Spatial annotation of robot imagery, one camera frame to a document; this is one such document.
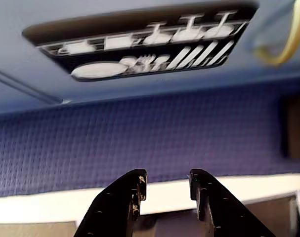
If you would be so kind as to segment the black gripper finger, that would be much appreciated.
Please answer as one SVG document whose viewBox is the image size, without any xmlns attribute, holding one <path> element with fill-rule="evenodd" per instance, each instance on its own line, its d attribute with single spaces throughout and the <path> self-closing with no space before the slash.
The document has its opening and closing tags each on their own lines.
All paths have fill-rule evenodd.
<svg viewBox="0 0 300 237">
<path fill-rule="evenodd" d="M 91 203 L 74 236 L 131 237 L 146 200 L 147 172 L 134 169 L 100 192 Z"/>
<path fill-rule="evenodd" d="M 190 171 L 190 197 L 199 221 L 207 222 L 214 237 L 273 237 L 274 234 L 210 173 Z"/>
</svg>

